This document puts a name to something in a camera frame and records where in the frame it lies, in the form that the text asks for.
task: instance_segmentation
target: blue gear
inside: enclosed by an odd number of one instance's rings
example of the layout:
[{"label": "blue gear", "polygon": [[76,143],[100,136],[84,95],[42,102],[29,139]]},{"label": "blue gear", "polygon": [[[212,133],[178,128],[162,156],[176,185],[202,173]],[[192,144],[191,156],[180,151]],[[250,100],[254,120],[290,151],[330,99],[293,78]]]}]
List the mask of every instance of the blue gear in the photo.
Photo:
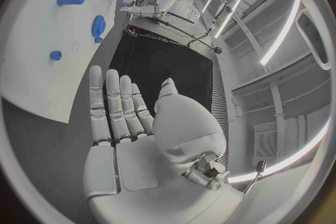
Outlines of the blue gear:
[{"label": "blue gear", "polygon": [[101,43],[102,38],[100,35],[105,31],[106,22],[102,15],[98,15],[95,17],[92,23],[92,35],[95,37],[95,43]]}]

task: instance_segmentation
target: gray floor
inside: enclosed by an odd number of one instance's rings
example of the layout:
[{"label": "gray floor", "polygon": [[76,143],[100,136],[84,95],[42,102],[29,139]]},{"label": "gray floor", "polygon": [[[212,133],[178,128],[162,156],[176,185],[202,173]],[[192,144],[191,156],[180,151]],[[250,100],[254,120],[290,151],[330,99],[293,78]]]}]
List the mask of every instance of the gray floor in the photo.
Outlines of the gray floor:
[{"label": "gray floor", "polygon": [[82,175],[92,145],[88,70],[100,65],[105,73],[122,36],[124,14],[94,55],[74,100],[69,124],[28,113],[3,100],[8,135],[17,158],[38,191],[75,223],[95,223],[83,198]]}]

